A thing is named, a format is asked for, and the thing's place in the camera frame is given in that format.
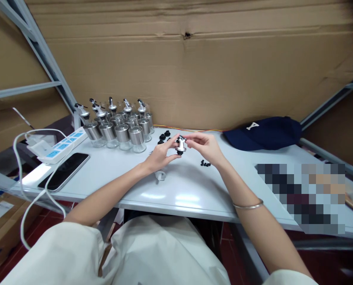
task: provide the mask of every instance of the phone screen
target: phone screen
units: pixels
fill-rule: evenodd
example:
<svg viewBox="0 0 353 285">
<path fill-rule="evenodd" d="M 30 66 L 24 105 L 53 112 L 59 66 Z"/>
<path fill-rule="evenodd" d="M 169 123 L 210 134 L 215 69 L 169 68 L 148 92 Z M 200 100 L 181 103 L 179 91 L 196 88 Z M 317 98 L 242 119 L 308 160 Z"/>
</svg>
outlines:
<svg viewBox="0 0 353 285">
<path fill-rule="evenodd" d="M 88 154 L 75 153 L 70 156 L 65 162 L 63 162 L 55 172 L 54 176 L 51 178 L 49 185 L 47 186 L 48 190 L 56 190 L 58 189 L 64 181 L 70 175 L 74 173 L 74 171 L 89 157 Z M 47 180 L 50 178 L 50 175 L 47 176 L 38 187 L 45 188 Z"/>
</svg>

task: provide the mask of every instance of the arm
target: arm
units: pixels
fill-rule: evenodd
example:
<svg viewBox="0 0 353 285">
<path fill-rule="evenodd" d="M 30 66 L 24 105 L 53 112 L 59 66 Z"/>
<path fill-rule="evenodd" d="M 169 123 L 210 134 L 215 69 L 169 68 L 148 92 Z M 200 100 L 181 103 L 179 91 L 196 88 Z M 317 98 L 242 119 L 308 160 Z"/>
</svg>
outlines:
<svg viewBox="0 0 353 285">
<path fill-rule="evenodd" d="M 139 180 L 149 174 L 165 167 L 179 155 L 166 156 L 169 148 L 178 146 L 175 142 L 179 134 L 171 140 L 155 147 L 152 154 L 142 163 L 129 170 L 127 173 L 104 185 L 86 199 L 81 201 L 66 216 L 64 222 L 75 222 L 78 224 L 92 226 L 104 217 L 130 188 Z"/>
<path fill-rule="evenodd" d="M 260 202 L 224 157 L 213 135 L 184 136 L 189 148 L 199 151 L 219 171 L 234 204 L 253 206 Z M 265 207 L 238 209 L 237 215 L 270 273 L 278 269 L 301 272 L 312 278 L 285 230 Z"/>
</svg>

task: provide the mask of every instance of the table top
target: table top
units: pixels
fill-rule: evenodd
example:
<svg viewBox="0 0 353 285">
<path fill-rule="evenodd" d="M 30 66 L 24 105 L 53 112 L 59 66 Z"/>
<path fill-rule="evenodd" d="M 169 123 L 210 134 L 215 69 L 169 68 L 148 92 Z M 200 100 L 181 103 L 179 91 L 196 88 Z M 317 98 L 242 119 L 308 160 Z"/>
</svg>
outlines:
<svg viewBox="0 0 353 285">
<path fill-rule="evenodd" d="M 53 194 L 55 199 L 81 201 L 91 193 L 129 171 L 144 161 L 159 141 L 160 134 L 167 129 L 156 128 L 147 149 L 141 154 L 121 151 L 118 148 L 93 148 L 89 139 L 78 145 L 72 153 L 81 152 L 91 157 L 85 165 L 59 191 Z M 186 131 L 169 129 L 171 136 Z M 252 152 L 233 148 L 223 134 L 210 132 L 216 136 L 221 150 L 249 188 L 261 199 L 288 230 L 301 230 L 292 216 L 282 206 L 277 197 L 258 175 L 255 165 L 258 163 L 301 164 L 322 163 L 300 147 L 293 145 L 280 150 L 258 150 Z M 175 154 L 174 149 L 168 155 Z M 194 149 L 187 149 L 182 158 L 176 159 L 164 168 L 166 178 L 158 181 L 150 175 L 138 182 L 116 205 L 119 208 L 163 213 L 185 217 L 239 222 L 227 189 L 219 172 L 213 166 L 200 165 L 203 157 Z M 51 173 L 54 166 L 41 164 L 24 179 L 24 188 L 31 193 L 39 193 L 37 185 Z M 346 207 L 344 215 L 347 237 L 353 237 L 353 211 Z"/>
</svg>

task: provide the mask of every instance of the metal shelf frame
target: metal shelf frame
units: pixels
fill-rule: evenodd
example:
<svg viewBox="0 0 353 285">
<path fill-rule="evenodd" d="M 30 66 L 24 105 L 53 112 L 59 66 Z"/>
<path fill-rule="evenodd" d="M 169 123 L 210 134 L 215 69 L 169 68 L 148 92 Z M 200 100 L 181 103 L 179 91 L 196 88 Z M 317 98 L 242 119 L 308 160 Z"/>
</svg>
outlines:
<svg viewBox="0 0 353 285">
<path fill-rule="evenodd" d="M 326 102 L 324 102 L 318 109 L 316 109 L 314 112 L 312 112 L 310 115 L 308 115 L 305 119 L 303 119 L 300 122 L 300 124 L 302 125 L 302 130 L 304 131 L 305 129 L 307 129 L 316 120 L 318 120 L 321 116 L 323 116 L 325 113 L 327 113 L 333 106 L 335 106 L 341 100 L 343 100 L 345 97 L 347 97 L 352 91 L 353 91 L 353 80 L 351 83 L 347 84 L 343 89 L 338 91 L 338 93 L 336 93 L 330 99 L 328 99 Z M 344 164 L 346 173 L 353 176 L 353 166 L 350 165 L 349 163 L 341 160 L 336 155 L 329 153 L 328 151 L 322 149 L 321 147 L 315 145 L 314 143 L 312 143 L 304 138 L 300 139 L 300 144 L 332 163 Z"/>
<path fill-rule="evenodd" d="M 76 99 L 24 0 L 0 0 L 0 10 L 21 30 L 51 82 L 0 90 L 0 98 L 55 87 L 72 114 Z"/>
</svg>

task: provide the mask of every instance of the orange wire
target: orange wire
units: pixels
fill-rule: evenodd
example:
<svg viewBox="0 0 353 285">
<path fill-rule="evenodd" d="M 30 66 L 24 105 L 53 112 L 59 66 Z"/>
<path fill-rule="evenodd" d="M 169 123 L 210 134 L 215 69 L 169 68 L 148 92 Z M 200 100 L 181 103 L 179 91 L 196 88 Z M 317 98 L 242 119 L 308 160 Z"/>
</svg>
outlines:
<svg viewBox="0 0 353 285">
<path fill-rule="evenodd" d="M 174 128 L 174 127 L 169 127 L 169 126 L 166 126 L 166 125 L 154 125 L 156 127 L 166 127 L 166 128 L 169 128 L 169 129 L 177 129 L 177 130 L 180 130 L 180 131 L 189 131 L 189 132 L 196 132 L 196 131 L 191 131 L 191 130 L 186 130 L 186 129 L 179 129 L 179 128 Z M 205 131 L 219 131 L 219 132 L 223 132 L 222 130 L 200 130 L 198 132 L 205 132 Z"/>
</svg>

